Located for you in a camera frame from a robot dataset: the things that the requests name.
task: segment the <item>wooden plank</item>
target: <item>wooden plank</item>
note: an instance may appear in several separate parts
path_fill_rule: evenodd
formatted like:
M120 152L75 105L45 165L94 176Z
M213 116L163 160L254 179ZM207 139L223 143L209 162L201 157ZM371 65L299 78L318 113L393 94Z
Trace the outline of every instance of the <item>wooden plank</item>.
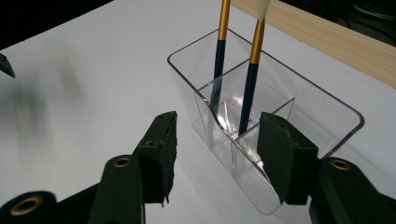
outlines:
M256 0L232 0L232 5L257 17ZM273 0L266 21L364 74L396 87L396 48L341 25Z

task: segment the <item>brush bristle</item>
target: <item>brush bristle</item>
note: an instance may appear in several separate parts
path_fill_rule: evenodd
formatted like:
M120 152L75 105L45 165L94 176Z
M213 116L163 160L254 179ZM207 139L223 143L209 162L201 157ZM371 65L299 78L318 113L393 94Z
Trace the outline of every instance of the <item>brush bristle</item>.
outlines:
M256 0L259 21L263 21L265 14L267 14L267 9L270 6L270 0Z

